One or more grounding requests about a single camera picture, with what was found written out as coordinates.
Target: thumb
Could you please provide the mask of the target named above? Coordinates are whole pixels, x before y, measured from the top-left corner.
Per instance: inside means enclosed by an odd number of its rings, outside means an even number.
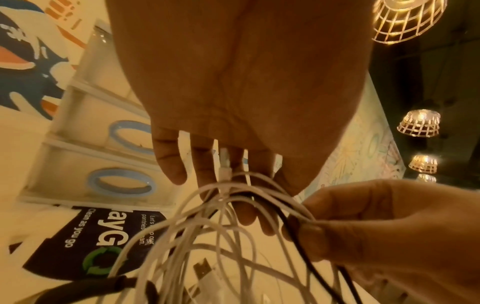
[[[298,238],[313,261],[414,271],[425,264],[417,226],[410,219],[329,221],[301,226]]]

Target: wire cage lampshade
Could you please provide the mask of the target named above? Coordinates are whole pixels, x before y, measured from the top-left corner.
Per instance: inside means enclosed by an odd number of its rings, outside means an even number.
[[[435,174],[437,172],[437,159],[428,155],[416,155],[410,162],[410,169],[420,173]]]
[[[423,173],[419,174],[416,177],[416,180],[422,181],[422,182],[427,182],[427,183],[436,183],[437,182],[436,177],[428,175],[428,174],[423,174]]]
[[[425,109],[410,111],[396,129],[414,137],[436,136],[440,131],[440,114]]]
[[[420,36],[443,15],[447,0],[377,0],[373,40],[395,44]]]

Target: fingernail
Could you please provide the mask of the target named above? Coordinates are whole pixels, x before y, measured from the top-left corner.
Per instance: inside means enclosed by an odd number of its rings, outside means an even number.
[[[325,230],[318,226],[302,225],[298,232],[298,239],[313,260],[323,259],[329,251],[329,242]]]

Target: tangled cable bundle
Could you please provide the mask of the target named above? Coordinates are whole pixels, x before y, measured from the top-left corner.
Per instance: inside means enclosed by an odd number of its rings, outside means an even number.
[[[254,303],[252,296],[252,284],[257,271],[263,272],[285,283],[291,284],[299,290],[305,303],[317,304],[316,299],[309,289],[311,273],[322,285],[322,287],[325,288],[325,290],[332,296],[332,302],[345,304],[342,296],[326,283],[326,281],[317,272],[315,267],[307,258],[305,251],[302,249],[298,239],[295,236],[295,233],[288,225],[287,217],[285,216],[284,212],[295,216],[304,223],[318,224],[324,221],[315,220],[312,214],[303,205],[289,196],[285,190],[283,190],[272,179],[255,172],[239,172],[232,174],[232,170],[230,169],[230,164],[228,161],[228,153],[225,151],[222,151],[220,154],[220,165],[220,182],[201,187],[188,196],[185,201],[179,205],[172,218],[152,225],[131,238],[118,256],[108,277],[113,278],[117,275],[117,272],[122,266],[123,262],[126,260],[130,249],[140,240],[140,238],[148,235],[150,232],[162,229],[164,231],[163,234],[152,246],[142,266],[137,271],[137,279],[134,289],[134,304],[144,304],[147,301],[145,290],[148,287],[148,284],[151,285],[152,283],[158,288],[158,297],[155,299],[155,301],[159,304],[183,303],[182,297],[184,296],[183,290],[187,264],[189,261],[190,252],[196,249],[210,250],[216,253],[218,269],[224,282],[231,292],[239,298],[240,303],[242,304]],[[275,190],[264,187],[253,187],[244,183],[231,181],[233,177],[242,175],[248,175],[250,178],[261,179],[270,184]],[[185,210],[188,203],[194,197],[202,193],[207,193],[206,197],[208,199],[206,199],[202,205],[196,208]],[[285,245],[285,241],[279,232],[279,225],[262,204],[254,199],[249,198],[252,196],[261,197],[264,201],[270,202],[270,207],[276,211],[286,226],[287,230],[292,236],[292,241],[294,242],[299,254],[307,266],[308,278],[306,285],[300,281],[299,275]],[[245,228],[239,226],[236,214],[230,205],[230,203],[234,201],[249,203],[265,216],[276,233],[276,237],[284,251],[285,258],[291,269],[292,276],[257,263],[257,250],[254,237]],[[219,212],[219,219],[215,222],[211,220],[211,217],[216,212]],[[228,224],[222,224],[223,219],[226,219]],[[215,245],[194,243],[198,235],[205,233],[216,233]],[[244,258],[242,255],[242,247],[240,244],[241,234],[246,236],[250,242],[252,249],[251,259]],[[230,250],[221,248],[220,241],[222,238],[227,242]],[[239,292],[234,288],[225,272],[222,262],[223,256],[236,261],[238,265],[240,274]],[[358,304],[360,304],[362,301],[355,290],[348,273],[343,267],[338,267],[338,269],[344,276],[355,300]],[[123,290],[120,296],[117,298],[115,304],[121,304],[128,291],[128,289]],[[100,297],[97,301],[97,304],[101,304],[102,301],[103,297]]]

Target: circular cutout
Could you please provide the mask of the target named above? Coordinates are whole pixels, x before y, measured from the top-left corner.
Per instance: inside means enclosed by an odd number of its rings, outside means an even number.
[[[119,130],[121,129],[132,129],[132,130],[138,130],[138,131],[143,131],[147,133],[152,133],[152,128],[148,124],[144,124],[138,121],[132,121],[132,120],[120,120],[112,123],[109,128],[109,136],[121,144],[123,147],[142,154],[148,154],[148,155],[153,155],[154,150],[151,148],[145,148],[142,146],[139,146],[137,144],[134,144],[133,142],[123,138],[118,134]]]
[[[102,177],[111,176],[134,179],[145,183],[146,186],[138,188],[118,187],[101,180]],[[100,169],[91,172],[88,176],[87,185],[96,193],[121,198],[144,197],[154,193],[157,189],[154,180],[148,175],[120,168]]]

